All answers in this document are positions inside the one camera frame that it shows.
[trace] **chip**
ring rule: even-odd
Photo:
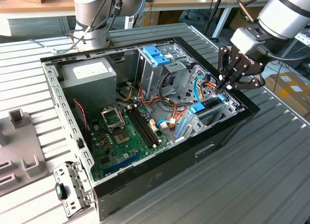
[[[130,140],[129,134],[126,129],[118,129],[112,133],[117,144],[122,144]]]
[[[101,163],[102,163],[102,164],[106,164],[106,163],[108,163],[108,162],[110,162],[110,158],[109,158],[108,156],[101,159]]]

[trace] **aluminum extrusion table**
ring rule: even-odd
[[[116,45],[181,36],[217,67],[217,47],[186,24],[110,32]],[[65,37],[42,39],[61,50]],[[39,59],[29,41],[0,45],[0,117],[31,114],[49,174],[0,197],[0,223],[67,223],[52,170],[73,159]],[[245,91],[260,107],[230,143],[105,220],[107,224],[304,223],[310,216],[309,124],[265,88]],[[68,223],[98,223],[92,208]]]

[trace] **red wire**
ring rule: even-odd
[[[86,139],[87,139],[87,122],[86,122],[86,115],[85,115],[85,112],[84,112],[84,108],[83,108],[83,107],[81,106],[81,104],[78,103],[77,101],[73,101],[73,102],[76,103],[76,104],[79,106],[79,108],[81,109],[82,114],[83,114],[83,116],[84,116],[85,132],[86,132],[85,137],[86,137]]]

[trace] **wire bundle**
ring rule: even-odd
[[[83,117],[84,117],[84,124],[85,124],[85,138],[87,139],[87,121],[86,121],[86,115],[85,115],[85,109],[82,107],[82,105],[77,102],[77,101],[73,101],[75,104],[77,104],[79,106],[79,108],[82,111]]]

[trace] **metal bracket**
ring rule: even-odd
[[[67,218],[71,218],[94,202],[89,179],[80,162],[65,162],[54,171],[55,189]]]

